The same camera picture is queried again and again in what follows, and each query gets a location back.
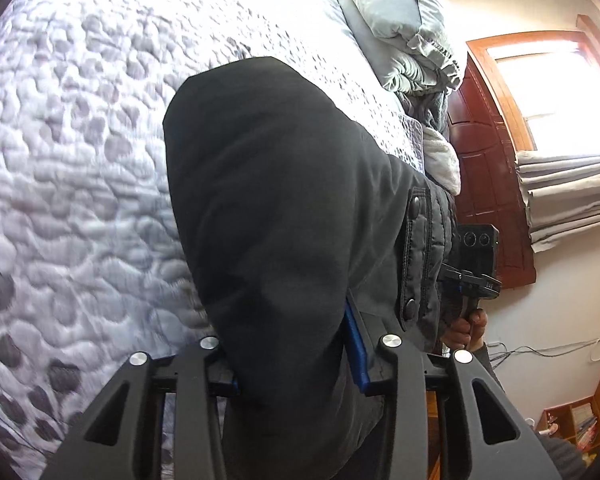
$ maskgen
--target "window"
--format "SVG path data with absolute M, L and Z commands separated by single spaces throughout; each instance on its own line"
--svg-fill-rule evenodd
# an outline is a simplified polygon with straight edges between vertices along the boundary
M 517 150 L 600 153 L 600 46 L 584 32 L 470 41 Z

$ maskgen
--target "wooden door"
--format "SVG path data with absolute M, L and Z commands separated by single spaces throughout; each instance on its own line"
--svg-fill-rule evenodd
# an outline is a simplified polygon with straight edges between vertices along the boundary
M 462 86 L 449 97 L 450 141 L 458 152 L 460 223 L 493 224 L 500 232 L 497 277 L 503 288 L 536 281 L 513 145 L 495 101 L 469 58 Z

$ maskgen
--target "pillow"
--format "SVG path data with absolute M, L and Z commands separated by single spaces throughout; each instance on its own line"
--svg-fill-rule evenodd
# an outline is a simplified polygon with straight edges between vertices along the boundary
M 409 95 L 421 95 L 436 88 L 438 77 L 434 70 L 421 66 L 410 54 L 378 40 L 353 0 L 338 0 L 338 3 L 382 88 Z
M 353 2 L 376 38 L 439 73 L 439 90 L 460 86 L 466 68 L 466 45 L 449 30 L 444 0 Z

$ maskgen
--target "snap button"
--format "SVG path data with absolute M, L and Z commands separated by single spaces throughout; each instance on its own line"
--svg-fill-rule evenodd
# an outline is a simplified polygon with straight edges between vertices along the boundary
M 420 214 L 420 197 L 414 196 L 409 204 L 409 219 L 415 220 Z
M 406 305 L 404 306 L 404 311 L 402 313 L 404 320 L 409 321 L 413 319 L 416 316 L 416 309 L 416 300 L 407 301 Z

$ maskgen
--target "black jacket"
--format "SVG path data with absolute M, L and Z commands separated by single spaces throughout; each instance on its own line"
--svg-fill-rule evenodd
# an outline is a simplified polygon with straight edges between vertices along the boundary
M 163 125 L 182 247 L 242 388 L 228 471 L 326 480 L 382 412 L 343 355 L 347 290 L 431 350 L 450 197 L 272 58 L 189 78 Z

